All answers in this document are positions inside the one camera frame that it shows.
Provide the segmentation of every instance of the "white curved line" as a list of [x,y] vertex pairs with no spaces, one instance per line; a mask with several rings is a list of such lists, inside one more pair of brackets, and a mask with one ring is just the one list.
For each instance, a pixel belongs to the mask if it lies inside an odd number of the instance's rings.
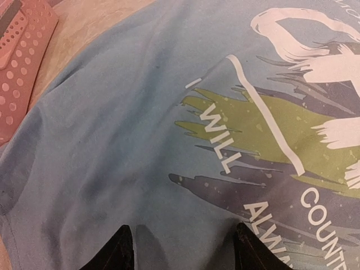
[[305,169],[304,169],[302,161],[299,159],[297,154],[295,152],[293,152],[293,150],[288,146],[288,144],[284,138],[284,135],[282,135],[281,130],[278,127],[278,125],[276,124],[275,119],[272,116],[269,108],[266,106],[265,102],[262,100],[260,95],[255,90],[255,88],[246,79],[240,61],[234,55],[229,55],[226,58],[229,59],[232,62],[232,64],[234,65],[238,80],[240,81],[242,86],[247,90],[250,97],[253,99],[254,103],[256,104],[259,111],[263,115],[263,117],[264,117],[266,123],[268,124],[281,151],[289,158],[289,160],[295,167],[295,170],[298,173],[298,176],[301,176],[302,174],[305,173]]

